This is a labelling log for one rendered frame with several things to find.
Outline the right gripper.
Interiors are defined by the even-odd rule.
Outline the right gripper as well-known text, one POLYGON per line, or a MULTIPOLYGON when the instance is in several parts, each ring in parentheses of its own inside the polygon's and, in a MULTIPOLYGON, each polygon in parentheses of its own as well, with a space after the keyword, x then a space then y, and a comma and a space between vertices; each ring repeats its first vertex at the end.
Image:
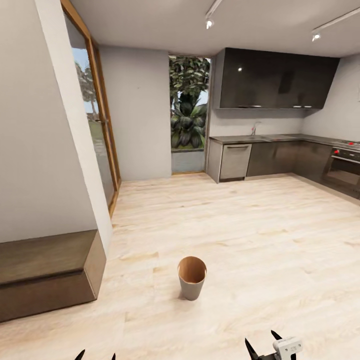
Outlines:
MULTIPOLYGON (((275 331, 271 330, 271 333, 276 338, 276 340, 284 339, 284 337, 281 337, 275 331)), ((254 351, 253 347, 250 345, 250 343, 248 342, 248 340, 246 338, 245 338, 245 345, 247 347, 247 350, 249 352, 251 360, 276 360, 275 355, 277 354, 277 352, 269 354, 267 356, 265 356, 264 354, 261 355, 261 356, 258 356, 257 353, 254 351)), ((291 360, 297 360, 295 353, 292 354, 290 357, 291 357, 291 360)))

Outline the trash can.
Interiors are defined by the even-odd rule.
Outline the trash can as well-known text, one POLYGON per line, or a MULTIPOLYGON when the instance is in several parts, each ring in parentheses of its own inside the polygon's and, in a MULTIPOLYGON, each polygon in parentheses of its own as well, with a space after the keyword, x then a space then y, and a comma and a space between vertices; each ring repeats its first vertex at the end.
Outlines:
POLYGON ((196 256, 187 256, 179 262, 177 272, 184 298, 197 300, 208 273, 206 264, 196 256))

